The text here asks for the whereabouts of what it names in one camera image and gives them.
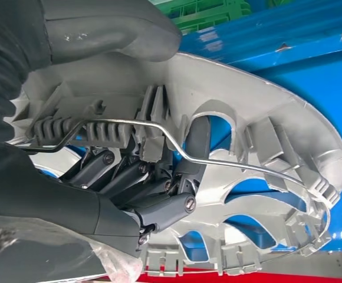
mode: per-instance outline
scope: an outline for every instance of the blue panel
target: blue panel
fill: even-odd
[[[185,150],[185,143],[183,143],[182,147]],[[174,151],[173,159],[174,167],[176,167],[180,160],[182,160],[182,156],[179,152]]]
[[[236,227],[260,249],[270,248],[275,241],[257,221],[246,215],[236,215],[225,223]]]
[[[208,261],[208,252],[202,236],[196,231],[190,231],[179,239],[188,259],[191,261]]]
[[[223,118],[210,116],[210,123],[211,131],[210,145],[212,149],[221,144],[227,137],[227,133],[231,131],[231,126]]]
[[[288,49],[277,51],[283,44]],[[342,136],[342,0],[300,0],[259,12],[186,35],[180,49],[294,91]],[[334,239],[325,249],[342,250],[342,194],[332,210],[330,231]]]

